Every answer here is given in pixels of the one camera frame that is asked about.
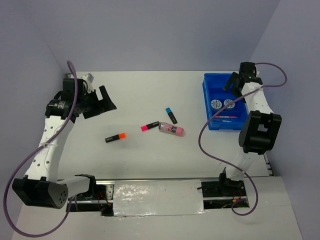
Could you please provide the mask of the blue round tub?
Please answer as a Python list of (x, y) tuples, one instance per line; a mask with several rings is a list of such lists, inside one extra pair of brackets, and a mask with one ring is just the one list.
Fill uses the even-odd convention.
[(223, 107), (223, 104), (219, 99), (211, 100), (210, 105), (211, 105), (212, 111), (214, 112), (219, 111)]
[(234, 111), (236, 103), (234, 103), (232, 99), (225, 99), (223, 101), (223, 106), (225, 107), (226, 111)]

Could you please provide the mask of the thin orange pen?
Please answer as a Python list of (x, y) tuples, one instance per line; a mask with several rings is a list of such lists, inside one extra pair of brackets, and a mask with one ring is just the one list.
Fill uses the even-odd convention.
[(216, 119), (237, 119), (237, 116), (228, 116), (228, 115), (217, 115), (214, 118)]

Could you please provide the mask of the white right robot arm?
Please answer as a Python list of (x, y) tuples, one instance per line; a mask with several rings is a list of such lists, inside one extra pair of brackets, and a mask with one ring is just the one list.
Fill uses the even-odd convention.
[(228, 196), (242, 187), (245, 172), (258, 156), (274, 147), (282, 117), (269, 107), (263, 82), (253, 62), (242, 62), (238, 73), (232, 73), (223, 90), (230, 90), (236, 97), (244, 96), (248, 110), (247, 119), (239, 133), (240, 149), (233, 163), (235, 167), (225, 167), (218, 178), (218, 192)]

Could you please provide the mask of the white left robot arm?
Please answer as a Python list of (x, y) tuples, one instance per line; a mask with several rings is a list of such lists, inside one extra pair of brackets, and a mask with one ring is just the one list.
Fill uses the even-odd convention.
[(103, 85), (99, 87), (102, 99), (98, 99), (93, 79), (90, 73), (79, 78), (75, 92), (74, 79), (64, 78), (62, 90), (47, 104), (41, 149), (32, 157), (23, 178), (15, 178), (12, 183), (13, 191), (25, 205), (61, 209), (71, 197), (82, 195), (91, 200), (97, 196), (93, 175), (76, 174), (58, 180), (59, 162), (76, 118), (82, 115), (88, 119), (116, 110)]

